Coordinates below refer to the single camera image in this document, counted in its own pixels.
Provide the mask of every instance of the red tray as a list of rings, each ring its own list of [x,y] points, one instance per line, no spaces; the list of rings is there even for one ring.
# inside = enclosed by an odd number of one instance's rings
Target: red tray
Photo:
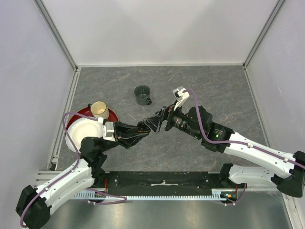
[[[109,109],[109,118],[108,118],[108,120],[110,122],[117,122],[117,121],[119,121],[119,118],[116,115],[116,113],[112,109],[110,109],[110,108],[108,108],[108,109]],[[89,116],[89,117],[94,117],[93,114],[90,111],[90,108],[88,108],[88,107],[85,107],[85,108],[81,109],[77,113],[80,113],[82,115]],[[72,123],[74,123],[76,120],[78,120],[80,118],[81,117],[79,117],[77,115],[73,115],[72,118],[69,120],[69,122],[67,124],[67,129],[71,126]]]

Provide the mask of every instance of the beige mug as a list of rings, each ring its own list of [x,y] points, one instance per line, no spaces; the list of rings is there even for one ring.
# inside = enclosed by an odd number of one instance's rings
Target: beige mug
[[[88,105],[90,107],[90,111],[94,117],[103,119],[109,118],[109,109],[106,103],[102,101],[96,101],[93,104]]]

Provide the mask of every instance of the floor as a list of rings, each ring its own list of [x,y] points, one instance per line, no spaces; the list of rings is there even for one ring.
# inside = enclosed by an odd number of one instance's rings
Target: floor
[[[247,192],[236,206],[213,201],[144,201],[107,206],[69,200],[44,229],[291,229],[281,193]]]
[[[151,89],[152,104],[140,106],[133,91],[145,84]],[[242,66],[165,66],[82,68],[71,111],[88,103],[104,101],[121,122],[137,125],[162,106],[175,101],[172,90],[192,88],[198,101],[213,114],[213,121],[264,144],[258,116]],[[192,97],[183,106],[194,106]],[[116,147],[107,151],[104,170],[112,171],[220,171],[224,163],[254,166],[226,154],[210,152],[200,141],[173,128],[151,133],[129,150]],[[57,170],[70,166],[75,153],[63,143]]]

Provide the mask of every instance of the white gear rack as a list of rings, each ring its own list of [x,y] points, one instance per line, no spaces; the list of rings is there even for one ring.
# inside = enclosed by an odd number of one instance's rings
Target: white gear rack
[[[122,196],[127,200],[205,200],[205,201],[225,201],[226,198],[221,198],[221,191],[212,191],[210,196]],[[85,200],[101,200],[101,199],[120,199],[113,197],[100,197],[94,191],[83,190],[76,194],[72,199],[85,199]]]

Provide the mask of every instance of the wall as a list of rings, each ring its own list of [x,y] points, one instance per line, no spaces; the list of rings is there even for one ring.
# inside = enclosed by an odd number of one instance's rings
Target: wall
[[[46,169],[73,70],[33,1],[3,1],[0,31],[0,222],[16,229],[21,190]]]
[[[305,152],[305,1],[286,1],[248,67],[270,145]],[[297,199],[305,216],[305,197]]]
[[[242,63],[276,0],[44,0],[78,65]]]

